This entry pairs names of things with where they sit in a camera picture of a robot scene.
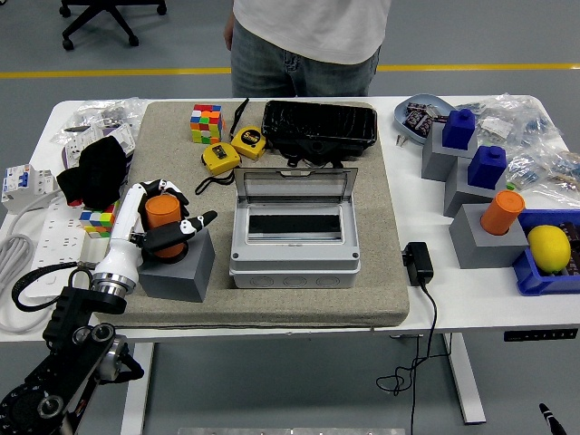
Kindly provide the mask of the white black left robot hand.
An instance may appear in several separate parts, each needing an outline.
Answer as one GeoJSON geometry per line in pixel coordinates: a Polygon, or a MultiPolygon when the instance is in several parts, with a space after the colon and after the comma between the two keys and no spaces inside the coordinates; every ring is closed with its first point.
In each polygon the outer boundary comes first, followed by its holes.
{"type": "Polygon", "coordinates": [[[94,269],[93,290],[103,293],[132,292],[139,282],[138,267],[142,264],[143,250],[153,253],[186,242],[218,216],[216,211],[210,210],[197,217],[186,217],[145,230],[145,201],[161,194],[176,197],[178,211],[186,210],[189,201],[172,182],[157,179],[134,184],[126,193],[116,217],[108,254],[94,269]]]}

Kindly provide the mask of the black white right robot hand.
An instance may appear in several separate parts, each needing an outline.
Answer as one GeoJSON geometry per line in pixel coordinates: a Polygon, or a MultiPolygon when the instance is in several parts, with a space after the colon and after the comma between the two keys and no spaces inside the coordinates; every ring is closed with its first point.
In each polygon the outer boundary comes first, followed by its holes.
{"type": "Polygon", "coordinates": [[[552,435],[566,435],[566,430],[562,424],[543,402],[538,404],[538,408],[540,409],[540,412],[542,413],[552,435]]]}

